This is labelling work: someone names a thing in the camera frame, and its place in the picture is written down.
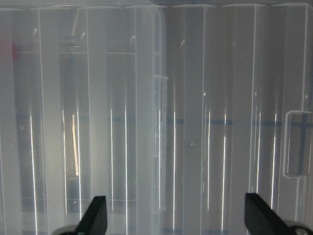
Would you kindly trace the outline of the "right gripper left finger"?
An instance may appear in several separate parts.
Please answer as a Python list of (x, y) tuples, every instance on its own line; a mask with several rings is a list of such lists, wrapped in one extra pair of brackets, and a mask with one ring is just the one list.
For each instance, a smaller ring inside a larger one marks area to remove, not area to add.
[(105, 235), (108, 227), (105, 196), (95, 196), (74, 230), (75, 235)]

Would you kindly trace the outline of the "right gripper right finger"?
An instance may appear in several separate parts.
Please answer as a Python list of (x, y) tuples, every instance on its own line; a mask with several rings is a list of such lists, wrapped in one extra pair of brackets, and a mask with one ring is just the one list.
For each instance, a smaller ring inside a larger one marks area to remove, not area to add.
[(296, 235), (299, 226), (288, 226), (256, 193), (245, 194), (245, 226), (251, 235)]

